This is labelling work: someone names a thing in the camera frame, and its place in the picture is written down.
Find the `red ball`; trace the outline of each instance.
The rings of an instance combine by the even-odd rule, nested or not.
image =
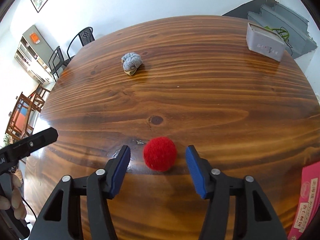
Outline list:
[[[176,158],[177,149],[167,137],[153,138],[143,149],[144,162],[154,171],[167,171],[174,165]]]

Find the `white box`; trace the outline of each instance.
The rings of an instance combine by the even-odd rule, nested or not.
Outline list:
[[[278,34],[261,26],[248,23],[246,40],[249,50],[281,61],[286,43]]]

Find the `crumpled gray fabric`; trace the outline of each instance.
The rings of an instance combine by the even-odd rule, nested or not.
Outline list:
[[[129,52],[121,58],[121,62],[123,62],[124,72],[132,76],[142,64],[142,59],[137,53]]]

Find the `pink box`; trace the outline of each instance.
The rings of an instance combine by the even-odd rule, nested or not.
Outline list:
[[[288,240],[299,239],[313,219],[320,202],[319,182],[320,162],[302,169],[299,204]]]

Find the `cabinet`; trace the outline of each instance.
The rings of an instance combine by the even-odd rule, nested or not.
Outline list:
[[[30,35],[35,33],[40,42],[35,44]],[[53,76],[50,74],[49,59],[53,50],[41,36],[39,31],[32,25],[23,35],[16,51],[15,59],[27,71],[27,73],[41,84],[53,82]]]

